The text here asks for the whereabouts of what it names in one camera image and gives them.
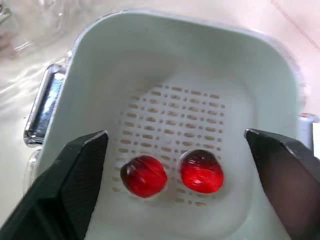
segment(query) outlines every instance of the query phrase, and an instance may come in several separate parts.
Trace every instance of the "white basket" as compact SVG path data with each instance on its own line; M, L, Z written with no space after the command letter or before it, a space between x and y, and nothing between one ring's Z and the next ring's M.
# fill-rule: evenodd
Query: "white basket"
M107 130L100 193L87 240L289 239L259 181L247 128L296 137L298 91L281 54L260 35L128 11L97 21L76 42L39 161ZM216 155L225 181L202 195L179 181L190 149ZM163 164L156 201L132 197L120 168L137 153Z

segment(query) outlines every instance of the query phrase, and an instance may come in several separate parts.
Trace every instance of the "red plastic wrapper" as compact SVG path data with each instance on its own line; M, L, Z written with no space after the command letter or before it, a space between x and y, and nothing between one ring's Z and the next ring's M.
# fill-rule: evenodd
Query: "red plastic wrapper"
M141 198L160 193L168 180L161 162L148 155L133 158L121 168L120 176L124 186Z
M215 155L205 150L188 151L182 156L180 176L187 188L202 194L215 193L224 183L224 172Z

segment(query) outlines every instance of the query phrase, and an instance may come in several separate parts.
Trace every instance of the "metal handle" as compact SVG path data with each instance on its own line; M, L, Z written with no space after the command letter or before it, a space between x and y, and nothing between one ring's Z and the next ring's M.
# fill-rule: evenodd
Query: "metal handle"
M28 147L43 144L59 92L65 80L65 73L66 70L57 64L52 64L45 70L23 133L24 143Z

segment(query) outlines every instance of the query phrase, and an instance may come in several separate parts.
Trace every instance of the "red candy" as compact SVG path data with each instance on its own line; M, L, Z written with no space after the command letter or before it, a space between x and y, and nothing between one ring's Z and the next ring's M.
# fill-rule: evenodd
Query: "red candy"
M141 198L159 193L168 179L162 164L148 155L136 157L125 164L120 176L124 186Z
M215 156L204 150L187 154L180 166L183 184L198 193L217 192L224 183L224 172Z

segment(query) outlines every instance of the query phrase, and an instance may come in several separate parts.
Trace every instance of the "perforated bottom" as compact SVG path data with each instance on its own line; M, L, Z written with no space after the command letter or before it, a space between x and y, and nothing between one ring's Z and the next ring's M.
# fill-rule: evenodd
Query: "perforated bottom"
M106 86L113 104L106 119L114 126L107 126L110 140L87 240L111 232L114 239L128 239L128 233L132 239L166 240L230 235L246 219L252 200L254 166L243 134L255 125L254 100L241 80L218 66L186 64L159 79L152 77L163 71L158 62L136 62L122 62L109 74L117 76ZM182 184L178 161L192 149L219 160L225 181L217 193L198 194ZM141 154L157 158L167 173L167 188L156 198L130 194L120 179L121 167Z

